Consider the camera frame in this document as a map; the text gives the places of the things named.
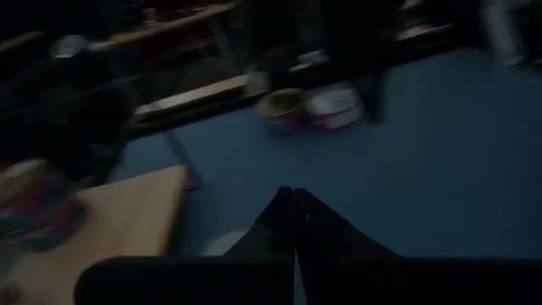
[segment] blue carpet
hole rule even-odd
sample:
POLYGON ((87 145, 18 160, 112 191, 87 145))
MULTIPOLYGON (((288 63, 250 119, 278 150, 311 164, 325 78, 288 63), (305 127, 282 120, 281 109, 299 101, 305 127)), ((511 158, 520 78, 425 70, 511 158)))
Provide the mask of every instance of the blue carpet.
MULTIPOLYGON (((175 129, 203 178, 182 252, 250 226, 293 186, 401 255, 542 257, 542 80, 462 49, 393 69, 386 92, 378 126, 277 138, 243 109, 175 129)), ((127 163, 167 165, 144 149, 127 163)))

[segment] blue floor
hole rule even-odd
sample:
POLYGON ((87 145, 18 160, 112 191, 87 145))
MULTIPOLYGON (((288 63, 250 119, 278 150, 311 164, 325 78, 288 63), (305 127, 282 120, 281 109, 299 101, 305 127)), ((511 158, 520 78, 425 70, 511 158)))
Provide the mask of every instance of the blue floor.
MULTIPOLYGON (((387 120, 271 137, 253 109, 174 130, 202 174, 181 252, 250 226, 279 186, 304 187, 405 256, 542 257, 542 79, 462 49, 393 69, 387 120)), ((161 134, 116 179, 177 164, 161 134)))

